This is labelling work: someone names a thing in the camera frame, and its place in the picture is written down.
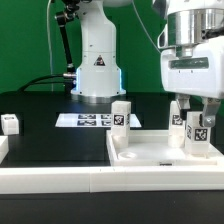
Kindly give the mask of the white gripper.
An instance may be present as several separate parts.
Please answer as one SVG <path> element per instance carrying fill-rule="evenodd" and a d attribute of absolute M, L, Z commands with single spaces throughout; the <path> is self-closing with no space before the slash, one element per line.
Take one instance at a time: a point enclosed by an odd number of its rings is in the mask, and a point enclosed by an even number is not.
<path fill-rule="evenodd" d="M 189 95 L 201 96 L 200 125 L 214 127 L 220 99 L 224 99 L 224 47 L 197 45 L 193 56 L 184 59 L 178 59 L 175 51 L 169 49 L 162 52 L 160 62 L 164 90 L 177 93 L 180 118 L 185 120 L 190 111 Z"/>

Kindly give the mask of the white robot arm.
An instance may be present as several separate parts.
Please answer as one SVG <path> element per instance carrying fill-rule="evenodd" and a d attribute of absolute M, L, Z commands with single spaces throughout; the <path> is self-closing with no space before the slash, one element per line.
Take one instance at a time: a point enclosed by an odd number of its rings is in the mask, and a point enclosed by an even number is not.
<path fill-rule="evenodd" d="M 75 1 L 78 9 L 67 10 L 66 17 L 80 19 L 82 63 L 72 93 L 91 100 L 121 94 L 116 28 L 103 9 L 133 0 Z M 200 124 L 214 126 L 224 99 L 224 0 L 152 0 L 152 7 L 166 20 L 157 39 L 163 88 L 176 94 L 182 118 L 190 109 L 189 97 L 200 96 Z"/>

